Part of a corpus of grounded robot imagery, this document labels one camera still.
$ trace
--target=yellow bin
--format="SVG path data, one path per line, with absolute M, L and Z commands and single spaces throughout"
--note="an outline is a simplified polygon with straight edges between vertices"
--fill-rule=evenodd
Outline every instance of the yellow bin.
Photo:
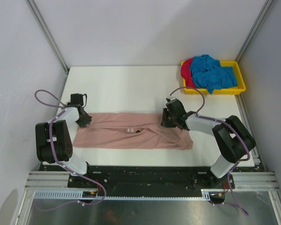
M 232 67 L 233 72 L 235 74 L 236 80 L 237 80 L 237 86 L 232 88 L 224 88 L 221 90 L 215 89 L 212 93 L 213 95 L 239 95 L 241 92 L 245 91 L 245 84 L 242 77 L 242 74 L 240 73 L 238 63 L 236 61 L 220 61 L 222 67 Z M 185 79 L 183 79 L 183 86 L 186 86 Z M 209 94 L 206 88 L 198 88 L 204 95 Z M 184 88 L 184 93 L 188 95 L 197 95 L 199 94 L 193 89 Z

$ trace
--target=white wall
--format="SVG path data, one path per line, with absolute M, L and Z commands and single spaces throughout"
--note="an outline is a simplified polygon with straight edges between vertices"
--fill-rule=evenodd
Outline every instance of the white wall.
M 72 66 L 234 60 L 265 0 L 36 0 Z
M 281 187 L 281 0 L 278 0 L 240 62 L 243 94 L 259 151 Z
M 38 163 L 34 126 L 53 115 L 34 92 L 43 88 L 58 95 L 63 77 L 26 2 L 0 0 L 0 225 L 11 221 Z

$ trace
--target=metal frame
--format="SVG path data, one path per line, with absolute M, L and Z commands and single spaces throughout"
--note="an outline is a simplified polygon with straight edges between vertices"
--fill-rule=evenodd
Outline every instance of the metal frame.
M 43 34 L 45 35 L 50 47 L 52 48 L 54 54 L 56 55 L 59 63 L 64 69 L 65 73 L 68 74 L 69 68 L 54 41 L 48 26 L 46 25 L 39 9 L 37 8 L 34 0 L 25 0 L 31 9 L 37 23 L 39 24 Z M 253 27 L 251 28 L 239 54 L 237 55 L 236 61 L 239 62 L 248 48 L 249 44 L 253 40 L 256 32 L 263 23 L 268 12 L 274 5 L 276 0 L 267 0 L 258 15 Z M 67 81 L 67 76 L 65 77 L 64 84 L 60 93 L 62 96 L 65 84 Z M 239 111 L 241 113 L 244 124 L 247 126 L 248 130 L 252 132 L 250 120 L 247 114 L 247 110 L 244 101 L 240 96 L 236 96 Z M 252 155 L 254 158 L 254 163 L 259 165 L 260 155 L 258 148 L 252 150 Z M 277 179 L 273 172 L 233 172 L 233 177 L 235 181 L 235 191 L 268 191 L 272 205 L 276 214 L 278 224 L 281 225 L 281 191 L 277 183 Z M 59 199 L 77 199 L 83 190 L 94 190 L 94 189 L 83 189 L 83 188 L 68 188 L 67 182 L 69 178 L 68 172 L 30 172 L 21 200 L 21 204 L 18 208 L 18 213 L 14 220 L 14 225 L 25 225 L 29 219 L 30 209 L 32 207 L 32 202 L 34 198 L 59 198 Z M 202 189 L 202 198 L 179 198 L 178 200 L 208 200 L 209 191 L 222 191 L 217 189 Z M 110 200 L 154 200 L 152 198 L 110 198 Z

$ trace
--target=pink cloth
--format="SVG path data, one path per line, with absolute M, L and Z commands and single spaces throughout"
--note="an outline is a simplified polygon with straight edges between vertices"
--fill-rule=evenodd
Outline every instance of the pink cloth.
M 162 114 L 91 113 L 92 122 L 78 128 L 73 142 L 78 148 L 192 149 L 187 130 L 163 128 Z

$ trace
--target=purple cable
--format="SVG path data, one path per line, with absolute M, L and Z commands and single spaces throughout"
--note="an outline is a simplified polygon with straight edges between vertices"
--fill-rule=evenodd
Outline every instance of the purple cable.
M 36 100 L 40 103 L 42 103 L 43 105 L 46 105 L 46 106 L 50 106 L 50 107 L 54 107 L 54 108 L 63 108 L 62 106 L 59 106 L 59 105 L 51 105 L 51 104 L 47 104 L 43 101 L 41 101 L 38 97 L 37 97 L 37 94 L 39 92 L 46 92 L 48 93 L 49 95 L 51 95 L 53 98 L 55 98 L 59 103 L 61 103 L 63 106 L 66 106 L 65 104 L 63 104 L 55 95 L 53 95 L 51 92 L 47 91 L 47 90 L 43 90 L 43 89 L 39 89 L 37 90 L 35 93 L 34 93 L 34 97 L 36 98 Z
M 95 180 L 92 180 L 91 178 L 85 177 L 85 176 L 83 176 L 82 174 L 79 174 L 79 173 L 76 173 L 75 171 L 72 171 L 70 168 L 66 167 L 63 163 L 61 163 L 61 162 L 58 161 L 57 155 L 56 155 L 56 152 L 55 152 L 55 148 L 54 148 L 53 134 L 52 134 L 52 126 L 53 126 L 54 121 L 55 121 L 58 117 L 60 117 L 61 115 L 63 115 L 63 114 L 66 112 L 67 109 L 64 109 L 64 107 L 62 107 L 62 106 L 50 105 L 50 104 L 47 104 L 47 103 L 42 102 L 42 101 L 39 100 L 39 98 L 37 97 L 37 93 L 40 92 L 40 91 L 46 92 L 46 93 L 50 94 L 50 95 L 53 96 L 56 100 L 58 100 L 58 102 L 60 102 L 63 106 L 66 106 L 66 105 L 63 104 L 57 97 L 55 97 L 52 93 L 50 93 L 50 92 L 47 91 L 47 90 L 37 90 L 37 91 L 35 92 L 35 94 L 34 94 L 36 100 L 37 100 L 38 102 L 40 102 L 41 104 L 46 105 L 46 106 L 50 106 L 50 107 L 56 107 L 56 108 L 62 108 L 62 109 L 63 109 L 56 117 L 54 117 L 54 118 L 51 120 L 51 122 L 50 122 L 50 124 L 49 124 L 49 138 L 50 138 L 50 145 L 51 145 L 51 150 L 52 150 L 52 154 L 53 154 L 53 157 L 54 157 L 54 161 L 56 162 L 56 164 L 62 166 L 62 167 L 63 167 L 65 170 L 67 170 L 68 172 L 73 173 L 73 174 L 76 174 L 77 176 L 79 176 L 79 177 L 81 177 L 81 178 L 83 178 L 83 179 L 86 179 L 86 180 L 88 180 L 88 181 L 90 181 L 90 182 L 92 182 L 92 183 L 95 183 L 95 184 L 99 185 L 99 186 L 103 189 L 103 191 L 104 191 L 104 196 L 103 196 L 103 198 L 100 199 L 98 202 L 91 202 L 91 203 L 82 202 L 82 205 L 97 205 L 97 204 L 99 204 L 100 202 L 102 202 L 102 201 L 104 200 L 104 198 L 105 198 L 106 195 L 107 195 L 106 189 L 104 188 L 104 186 L 103 186 L 102 184 L 100 184 L 99 182 L 96 182 Z M 36 208 L 37 210 L 39 210 L 39 211 L 48 212 L 48 211 L 56 210 L 56 209 L 58 209 L 58 208 L 60 208 L 60 207 L 63 207 L 63 206 L 65 206 L 65 205 L 67 205 L 67 204 L 76 203 L 76 202 L 77 202 L 77 201 L 69 201 L 69 202 L 66 202 L 66 203 L 64 203 L 64 204 L 61 204 L 61 205 L 59 205 L 59 206 L 57 206 L 57 207 L 54 207 L 54 208 L 52 208 L 52 209 L 46 209 L 46 210 L 43 210 L 43 209 L 38 208 L 38 207 L 36 206 L 36 204 L 35 204 L 35 208 Z
M 248 212 L 247 212 L 246 210 L 244 210 L 244 209 L 241 207 L 241 205 L 239 204 L 238 200 L 236 199 L 236 196 L 235 196 L 235 194 L 234 194 L 234 191 L 232 190 L 231 183 L 229 182 L 229 181 L 230 181 L 231 172 L 237 167 L 237 165 L 239 164 L 239 162 L 250 160 L 251 156 L 250 156 L 250 151 L 249 151 L 248 147 L 245 145 L 244 141 L 242 140 L 242 138 L 240 137 L 240 135 L 236 132 L 236 130 L 233 129 L 233 127 L 232 127 L 230 124 L 228 124 L 227 122 L 222 121 L 222 120 L 218 120 L 218 119 L 216 119 L 216 118 L 212 118 L 212 117 L 208 117 L 208 116 L 200 116 L 200 115 L 199 115 L 199 111 L 200 111 L 200 110 L 204 107 L 204 105 L 205 105 L 205 97 L 204 97 L 203 93 L 202 93 L 201 91 L 199 91 L 198 89 L 193 88 L 193 87 L 179 87 L 179 88 L 175 89 L 174 91 L 172 91 L 172 93 L 170 93 L 170 96 L 171 96 L 172 94 L 174 94 L 177 90 L 182 89 L 182 88 L 193 89 L 193 90 L 197 91 L 197 92 L 202 96 L 202 98 L 203 98 L 203 103 L 202 103 L 201 107 L 196 111 L 196 116 L 197 116 L 198 118 L 202 118 L 202 119 L 205 119 L 205 120 L 211 120 L 211 121 L 223 123 L 226 127 L 228 127 L 228 128 L 235 134 L 235 136 L 238 138 L 238 140 L 240 141 L 240 143 L 243 145 L 243 147 L 244 147 L 244 149 L 245 149 L 245 151 L 246 151 L 248 157 L 247 157 L 246 159 L 240 159 L 240 160 L 228 171 L 228 173 L 227 173 L 228 185 L 229 185 L 229 188 L 230 188 L 232 197 L 233 197 L 234 201 L 236 202 L 236 204 L 234 204 L 234 203 L 229 203 L 229 202 L 224 203 L 224 204 L 237 206 L 246 216 L 248 216 L 248 215 L 249 215 Z

